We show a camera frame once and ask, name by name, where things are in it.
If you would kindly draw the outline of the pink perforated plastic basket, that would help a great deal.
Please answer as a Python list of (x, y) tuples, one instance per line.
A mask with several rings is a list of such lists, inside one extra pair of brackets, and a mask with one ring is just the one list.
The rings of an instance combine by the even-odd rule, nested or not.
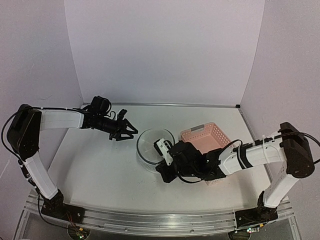
[[(181, 141), (185, 143), (189, 142), (193, 144), (195, 148), (203, 154), (217, 148), (222, 148), (222, 153), (226, 150), (230, 150), (232, 152), (233, 148), (238, 142), (237, 140), (231, 141), (229, 137), (221, 130), (221, 128), (214, 122), (208, 122), (190, 129), (186, 129), (180, 133), (180, 138)], [(219, 160), (221, 161), (221, 163), (222, 153), (219, 155)], [(200, 182), (207, 182), (209, 184), (210, 182), (219, 182), (220, 180), (225, 178), (211, 181), (202, 180)], [(197, 177), (185, 177), (184, 179), (193, 182), (192, 184), (199, 183), (197, 182), (199, 180)]]

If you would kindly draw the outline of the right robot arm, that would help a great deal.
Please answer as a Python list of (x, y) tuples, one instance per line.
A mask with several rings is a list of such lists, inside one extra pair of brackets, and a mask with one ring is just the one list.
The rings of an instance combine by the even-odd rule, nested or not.
[(156, 171), (163, 182), (171, 183), (176, 178), (190, 184), (188, 177), (201, 181), (224, 179), (239, 171), (260, 165), (281, 163), (281, 169), (270, 186), (261, 194), (261, 201), (252, 209), (252, 218), (262, 222), (272, 209), (300, 179), (309, 177), (315, 171), (318, 160), (313, 159), (309, 141), (320, 143), (312, 135), (298, 131), (289, 122), (280, 124), (280, 129), (270, 136), (243, 143), (236, 139), (224, 147), (201, 153), (192, 143), (180, 140), (172, 144), (161, 138), (153, 147), (162, 157)]

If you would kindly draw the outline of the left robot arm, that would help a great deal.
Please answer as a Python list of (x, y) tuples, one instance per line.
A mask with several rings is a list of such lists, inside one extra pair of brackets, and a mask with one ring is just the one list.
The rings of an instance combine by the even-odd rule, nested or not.
[(108, 133), (110, 140), (130, 140), (139, 131), (125, 118), (126, 113), (126, 109), (115, 113), (111, 102), (101, 96), (95, 96), (83, 108), (22, 104), (5, 122), (1, 142), (17, 157), (26, 180), (42, 197), (51, 200), (60, 192), (40, 159), (40, 133), (52, 129), (94, 129)]

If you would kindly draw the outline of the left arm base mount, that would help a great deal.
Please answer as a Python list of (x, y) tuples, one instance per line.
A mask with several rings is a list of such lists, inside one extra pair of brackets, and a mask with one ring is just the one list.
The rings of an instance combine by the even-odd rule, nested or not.
[(40, 191), (39, 196), (43, 199), (43, 205), (39, 210), (41, 215), (69, 221), (72, 225), (81, 224), (84, 219), (85, 209), (80, 206), (64, 203), (64, 195), (60, 190), (51, 199), (46, 198)]

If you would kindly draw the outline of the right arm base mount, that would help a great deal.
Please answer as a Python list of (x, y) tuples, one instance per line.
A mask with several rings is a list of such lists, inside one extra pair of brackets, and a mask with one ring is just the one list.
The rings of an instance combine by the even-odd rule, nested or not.
[(264, 191), (259, 195), (257, 206), (235, 211), (235, 229), (242, 230), (250, 226), (266, 224), (278, 219), (277, 207), (266, 207), (263, 202)]

